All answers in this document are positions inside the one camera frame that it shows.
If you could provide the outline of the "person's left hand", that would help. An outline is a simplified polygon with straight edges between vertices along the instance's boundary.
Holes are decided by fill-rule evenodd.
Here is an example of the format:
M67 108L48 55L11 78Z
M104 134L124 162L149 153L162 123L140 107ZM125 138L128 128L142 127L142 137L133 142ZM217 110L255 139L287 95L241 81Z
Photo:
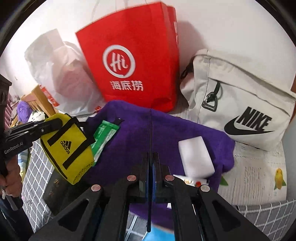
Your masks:
M22 178L20 176L20 166L18 165L18 156L14 156L7 162L6 168L8 174L6 177L1 175L1 187L6 195L20 197L22 193Z

